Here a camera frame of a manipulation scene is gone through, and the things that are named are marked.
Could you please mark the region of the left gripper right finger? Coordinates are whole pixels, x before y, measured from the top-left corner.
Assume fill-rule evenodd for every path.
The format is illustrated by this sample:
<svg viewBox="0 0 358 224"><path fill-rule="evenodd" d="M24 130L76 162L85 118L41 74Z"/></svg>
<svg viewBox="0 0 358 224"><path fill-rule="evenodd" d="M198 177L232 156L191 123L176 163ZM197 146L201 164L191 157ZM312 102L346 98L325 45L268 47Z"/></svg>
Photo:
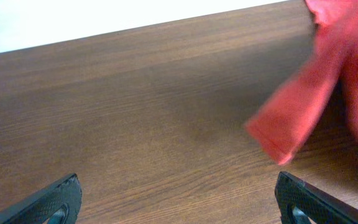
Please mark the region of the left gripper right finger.
<svg viewBox="0 0 358 224"><path fill-rule="evenodd" d="M358 224L358 209L289 172L278 174L275 198L284 224Z"/></svg>

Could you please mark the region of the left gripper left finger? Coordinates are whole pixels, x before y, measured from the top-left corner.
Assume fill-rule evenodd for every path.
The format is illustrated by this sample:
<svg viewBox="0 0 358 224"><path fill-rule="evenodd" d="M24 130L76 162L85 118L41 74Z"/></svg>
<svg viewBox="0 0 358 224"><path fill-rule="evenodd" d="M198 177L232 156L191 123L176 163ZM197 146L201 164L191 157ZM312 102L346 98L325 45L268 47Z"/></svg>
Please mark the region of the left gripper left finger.
<svg viewBox="0 0 358 224"><path fill-rule="evenodd" d="M0 212L3 223L75 223L81 208L78 176L68 174Z"/></svg>

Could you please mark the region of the orange soccer t-shirt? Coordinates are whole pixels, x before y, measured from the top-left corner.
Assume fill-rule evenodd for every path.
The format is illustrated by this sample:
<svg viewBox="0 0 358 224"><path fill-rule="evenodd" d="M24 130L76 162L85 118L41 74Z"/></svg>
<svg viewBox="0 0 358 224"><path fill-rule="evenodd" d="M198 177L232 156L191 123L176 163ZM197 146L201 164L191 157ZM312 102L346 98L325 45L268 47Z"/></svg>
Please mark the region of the orange soccer t-shirt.
<svg viewBox="0 0 358 224"><path fill-rule="evenodd" d="M312 56L246 124L280 165L304 145L338 82L344 85L347 122L358 140L358 0L307 0L306 5L318 26Z"/></svg>

